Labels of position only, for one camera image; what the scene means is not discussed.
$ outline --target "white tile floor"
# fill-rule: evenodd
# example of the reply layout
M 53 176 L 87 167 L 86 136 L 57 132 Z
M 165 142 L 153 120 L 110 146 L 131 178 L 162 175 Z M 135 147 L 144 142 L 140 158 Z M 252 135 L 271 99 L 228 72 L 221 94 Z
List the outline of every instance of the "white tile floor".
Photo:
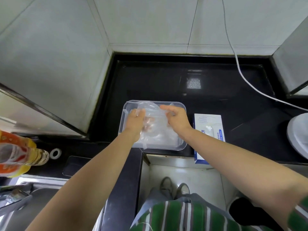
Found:
M 226 210 L 237 189 L 215 169 L 182 168 L 162 165 L 146 165 L 143 169 L 140 190 L 140 207 L 152 187 L 159 188 L 161 180 L 168 176 L 173 182 L 173 194 L 181 183 L 189 186 L 190 193 L 197 193 L 207 202 Z

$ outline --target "white ring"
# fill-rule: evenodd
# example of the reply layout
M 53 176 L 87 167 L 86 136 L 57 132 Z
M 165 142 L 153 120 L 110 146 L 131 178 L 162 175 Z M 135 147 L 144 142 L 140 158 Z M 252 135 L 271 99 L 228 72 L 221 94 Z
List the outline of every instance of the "white ring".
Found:
M 62 154 L 61 149 L 55 148 L 49 153 L 49 157 L 51 159 L 58 159 L 61 156 L 61 154 Z

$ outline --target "white stripe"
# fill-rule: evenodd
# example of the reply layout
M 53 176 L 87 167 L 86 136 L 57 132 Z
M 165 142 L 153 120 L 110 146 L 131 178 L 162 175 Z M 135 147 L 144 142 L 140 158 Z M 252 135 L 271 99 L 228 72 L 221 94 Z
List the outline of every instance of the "white stripe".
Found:
M 304 209 L 302 209 L 298 205 L 295 207 L 295 209 L 298 210 L 304 217 L 306 217 L 308 219 L 308 213 Z
M 206 211 L 206 231 L 210 231 L 210 222 L 211 222 L 211 210 L 207 207 Z
M 225 217 L 224 231 L 227 231 L 227 225 L 228 225 L 228 220 L 227 220 L 227 218 Z
M 180 231 L 183 231 L 184 213 L 185 213 L 185 203 L 183 202 L 181 210 L 181 219 L 180 219 Z
M 168 201 L 165 202 L 164 219 L 163 219 L 163 225 L 161 226 L 161 231 L 164 231 L 164 229 L 165 229 L 165 222 L 166 222 L 166 214 L 167 214 L 168 203 L 169 203 Z
M 188 211 L 187 211 L 187 231 L 190 231 L 190 216 L 191 216 L 191 213 L 192 213 L 192 204 L 189 203 L 188 204 Z
M 151 215 L 151 211 L 152 211 L 152 208 L 149 209 L 150 213 L 145 218 L 145 231 L 150 231 L 150 215 Z
M 251 227 L 255 228 L 255 229 L 258 230 L 258 231 L 263 231 L 259 226 L 254 226 L 254 225 L 252 225 Z

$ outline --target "person's right hand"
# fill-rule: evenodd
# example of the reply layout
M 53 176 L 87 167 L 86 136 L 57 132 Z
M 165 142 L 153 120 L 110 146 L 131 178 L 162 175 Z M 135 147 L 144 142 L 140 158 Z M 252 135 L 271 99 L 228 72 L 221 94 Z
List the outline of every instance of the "person's right hand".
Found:
M 166 113 L 169 124 L 171 125 L 175 133 L 177 133 L 181 139 L 183 138 L 185 132 L 192 129 L 188 121 L 185 109 L 172 106 L 172 105 L 161 105 L 160 108 L 163 110 L 170 111 Z

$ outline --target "white appliance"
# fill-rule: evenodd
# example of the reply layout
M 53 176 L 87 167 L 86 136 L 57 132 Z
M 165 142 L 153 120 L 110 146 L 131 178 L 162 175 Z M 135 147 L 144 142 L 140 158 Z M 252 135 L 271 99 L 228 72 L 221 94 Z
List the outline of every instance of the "white appliance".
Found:
M 287 136 L 294 149 L 308 159 L 308 113 L 303 113 L 290 120 Z

